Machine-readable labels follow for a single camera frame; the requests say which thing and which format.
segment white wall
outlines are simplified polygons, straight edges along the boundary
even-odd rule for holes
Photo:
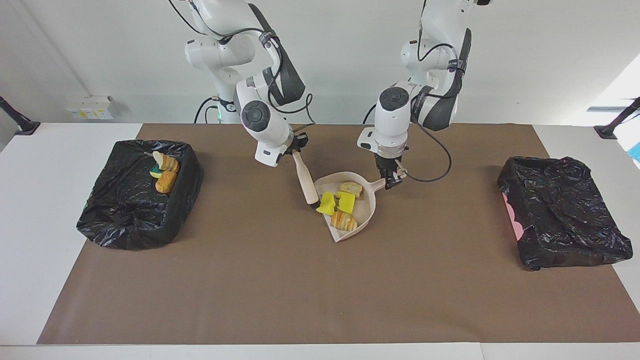
[[[360,122],[380,91],[407,78],[399,51],[417,36],[422,1],[254,3],[314,92],[318,122]],[[640,53],[639,17],[637,0],[474,8],[457,121],[557,124],[586,110]],[[91,93],[113,96],[119,121],[190,122],[214,92],[184,59],[194,35],[163,0],[0,1],[0,91],[43,121],[67,121],[67,98]]]
[[[628,106],[640,96],[640,56],[625,68],[611,85],[598,97],[594,106]]]

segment bread piece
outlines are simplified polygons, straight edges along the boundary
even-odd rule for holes
[[[343,230],[343,231],[354,231],[356,227],[358,227],[356,218],[353,215],[343,213],[342,211],[336,211],[331,216],[330,225],[332,227],[335,227],[338,230]]]
[[[159,193],[170,193],[173,190],[175,180],[178,178],[178,173],[173,171],[165,171],[162,173],[162,177],[156,181],[156,190]]]
[[[178,172],[178,170],[180,170],[180,163],[178,160],[158,151],[154,151],[152,154],[160,170],[173,172]]]
[[[346,183],[342,183],[340,185],[340,191],[352,193],[353,195],[356,195],[356,199],[359,199],[360,193],[362,192],[362,185],[354,181],[347,181]]]

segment dustpan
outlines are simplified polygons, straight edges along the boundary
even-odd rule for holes
[[[358,222],[358,227],[353,231],[338,230],[330,226],[331,217],[323,215],[324,221],[331,233],[331,237],[336,243],[359,233],[365,226],[367,226],[374,211],[376,211],[376,192],[385,187],[385,179],[380,179],[370,183],[364,177],[354,172],[337,172],[316,180],[314,184],[316,186],[316,191],[320,196],[322,196],[324,192],[337,193],[340,189],[340,184],[346,181],[355,181],[362,185],[360,198],[356,200],[353,207],[353,216]]]

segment wall socket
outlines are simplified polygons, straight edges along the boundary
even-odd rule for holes
[[[113,120],[115,107],[110,96],[90,96],[70,101],[66,111],[74,120]]]

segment black trash bag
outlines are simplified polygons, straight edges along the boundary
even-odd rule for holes
[[[531,269],[613,264],[633,256],[591,170],[578,160],[510,158],[498,186],[524,229],[518,250]]]
[[[172,156],[180,170],[170,194],[156,191],[149,174],[153,151]],[[188,143],[128,140],[113,146],[95,181],[77,229],[92,242],[113,249],[153,249],[178,234],[198,197],[204,173]]]

